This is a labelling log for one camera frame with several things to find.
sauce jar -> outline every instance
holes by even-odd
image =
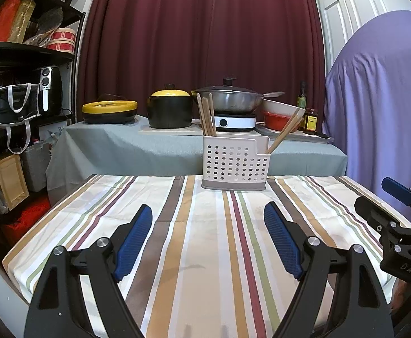
[[[318,112],[316,109],[307,108],[305,111],[305,122],[303,132],[314,135],[317,130]]]

purple cloth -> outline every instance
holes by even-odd
[[[326,78],[324,117],[347,176],[411,221],[381,187],[385,177],[411,187],[411,11],[377,16],[349,39]]]

pot lid knob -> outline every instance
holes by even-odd
[[[226,77],[223,80],[223,85],[225,86],[233,86],[233,81],[236,80],[236,77]]]

yellow and black round container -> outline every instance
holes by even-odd
[[[166,84],[148,98],[148,119],[152,128],[184,128],[191,126],[193,98],[174,84]]]
[[[85,104],[83,119],[91,124],[127,123],[135,118],[137,102],[130,100],[107,100]]]

white door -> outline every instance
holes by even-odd
[[[394,10],[411,10],[410,0],[317,0],[323,26],[326,72],[348,39],[367,21]]]

